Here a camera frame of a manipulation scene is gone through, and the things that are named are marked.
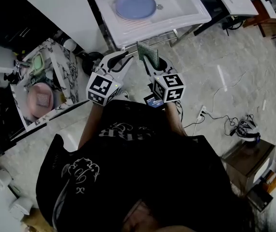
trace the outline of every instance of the gray tile floor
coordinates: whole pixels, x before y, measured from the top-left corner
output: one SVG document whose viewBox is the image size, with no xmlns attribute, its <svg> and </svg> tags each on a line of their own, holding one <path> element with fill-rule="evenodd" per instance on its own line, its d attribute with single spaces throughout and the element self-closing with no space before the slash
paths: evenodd
<svg viewBox="0 0 276 232">
<path fill-rule="evenodd" d="M 253 114 L 262 139 L 276 144 L 276 46 L 271 39 L 263 38 L 257 27 L 229 33 L 228 37 L 219 25 L 215 25 L 197 37 L 190 35 L 174 48 L 168 43 L 158 46 L 159 53 L 173 62 L 186 81 L 187 90 L 182 99 L 183 125 L 195 122 L 202 105 L 210 112 L 214 110 L 214 117 L 242 118 Z M 124 87 L 137 102 L 143 102 L 150 94 L 148 83 L 143 64 L 136 58 Z M 218 91 L 213 109 L 213 96 L 220 87 L 227 89 Z M 0 167 L 10 172 L 20 194 L 36 203 L 37 176 L 55 133 L 63 136 L 67 150 L 74 151 L 91 106 L 88 102 L 49 122 L 0 157 Z M 196 127 L 196 135 L 204 135 L 218 155 L 227 152 L 238 141 L 236 135 L 224 135 L 224 122 L 225 119 L 206 117 Z M 186 132 L 192 135 L 194 125 L 186 128 Z"/>
</svg>

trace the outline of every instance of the kitchen sink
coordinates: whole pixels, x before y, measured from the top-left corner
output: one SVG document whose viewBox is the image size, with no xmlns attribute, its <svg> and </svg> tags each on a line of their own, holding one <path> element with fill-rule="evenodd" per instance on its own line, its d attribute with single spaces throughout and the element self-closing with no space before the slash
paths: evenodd
<svg viewBox="0 0 276 232">
<path fill-rule="evenodd" d="M 158 9 L 145 20 L 126 20 L 115 10 L 115 0 L 95 0 L 118 48 L 161 33 L 211 20 L 200 0 L 155 0 Z"/>
</svg>

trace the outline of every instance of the pink plate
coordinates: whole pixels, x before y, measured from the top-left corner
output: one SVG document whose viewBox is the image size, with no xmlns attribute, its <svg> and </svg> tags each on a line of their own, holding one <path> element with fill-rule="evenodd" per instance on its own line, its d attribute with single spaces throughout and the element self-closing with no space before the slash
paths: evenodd
<svg viewBox="0 0 276 232">
<path fill-rule="evenodd" d="M 49 106 L 39 106 L 37 105 L 37 93 L 49 94 Z M 51 88 L 45 83 L 37 83 L 29 89 L 27 96 L 27 106 L 32 115 L 37 118 L 46 115 L 52 110 L 53 107 L 53 93 Z"/>
</svg>

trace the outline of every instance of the blue plate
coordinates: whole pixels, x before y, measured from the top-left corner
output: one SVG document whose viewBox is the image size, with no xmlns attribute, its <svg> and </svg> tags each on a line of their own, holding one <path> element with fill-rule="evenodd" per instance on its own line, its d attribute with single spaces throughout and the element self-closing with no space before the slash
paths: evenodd
<svg viewBox="0 0 276 232">
<path fill-rule="evenodd" d="M 151 17 L 156 11 L 155 0 L 116 0 L 119 16 L 130 20 L 142 20 Z"/>
</svg>

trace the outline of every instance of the sink drain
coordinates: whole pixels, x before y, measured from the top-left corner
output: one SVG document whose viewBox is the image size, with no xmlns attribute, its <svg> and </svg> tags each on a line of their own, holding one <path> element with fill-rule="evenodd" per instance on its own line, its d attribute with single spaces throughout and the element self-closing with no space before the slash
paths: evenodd
<svg viewBox="0 0 276 232">
<path fill-rule="evenodd" d="M 157 8 L 158 10 L 162 10 L 164 7 L 163 7 L 162 4 L 157 4 L 157 5 L 156 5 L 156 8 Z"/>
</svg>

